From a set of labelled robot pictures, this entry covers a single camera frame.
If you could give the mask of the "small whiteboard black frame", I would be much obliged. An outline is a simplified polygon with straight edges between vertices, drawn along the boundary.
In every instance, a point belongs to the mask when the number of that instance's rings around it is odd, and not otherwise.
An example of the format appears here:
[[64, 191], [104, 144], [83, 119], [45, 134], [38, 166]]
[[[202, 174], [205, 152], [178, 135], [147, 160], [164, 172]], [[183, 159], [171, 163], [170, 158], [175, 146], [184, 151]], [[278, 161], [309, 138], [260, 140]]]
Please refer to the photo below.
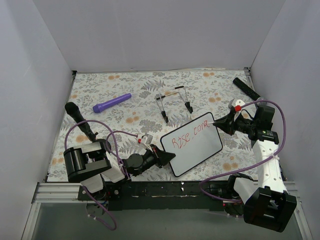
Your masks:
[[222, 140], [214, 122], [207, 112], [177, 129], [163, 135], [160, 143], [163, 150], [175, 153], [169, 165], [175, 177], [180, 177], [223, 149]]

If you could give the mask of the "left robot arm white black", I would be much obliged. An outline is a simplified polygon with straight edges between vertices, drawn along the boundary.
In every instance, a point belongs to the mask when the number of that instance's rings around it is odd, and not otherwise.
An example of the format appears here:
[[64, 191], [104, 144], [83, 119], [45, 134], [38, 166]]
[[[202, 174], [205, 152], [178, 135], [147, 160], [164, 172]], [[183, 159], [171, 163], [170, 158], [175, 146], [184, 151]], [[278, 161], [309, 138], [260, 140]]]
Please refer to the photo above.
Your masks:
[[82, 184], [95, 200], [101, 200], [107, 193], [103, 176], [116, 184], [129, 179], [125, 173], [136, 177], [153, 166], [162, 168], [176, 157], [154, 144], [150, 147], [143, 155], [134, 153], [124, 159], [124, 169], [102, 141], [70, 147], [63, 152], [68, 181]]

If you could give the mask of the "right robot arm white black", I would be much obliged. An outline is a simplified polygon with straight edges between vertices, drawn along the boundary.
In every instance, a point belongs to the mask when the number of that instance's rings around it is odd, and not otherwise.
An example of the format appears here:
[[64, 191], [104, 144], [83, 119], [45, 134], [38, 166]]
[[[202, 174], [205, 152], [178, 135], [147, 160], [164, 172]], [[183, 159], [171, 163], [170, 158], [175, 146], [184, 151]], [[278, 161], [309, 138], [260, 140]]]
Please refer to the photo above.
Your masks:
[[253, 119], [244, 118], [242, 102], [230, 105], [228, 115], [214, 122], [214, 126], [229, 135], [236, 131], [251, 140], [251, 147], [258, 164], [258, 184], [242, 173], [229, 177], [227, 195], [240, 197], [244, 204], [243, 218], [248, 224], [283, 232], [297, 206], [297, 199], [288, 193], [281, 175], [277, 150], [278, 134], [272, 131], [275, 109], [262, 105], [256, 109]]

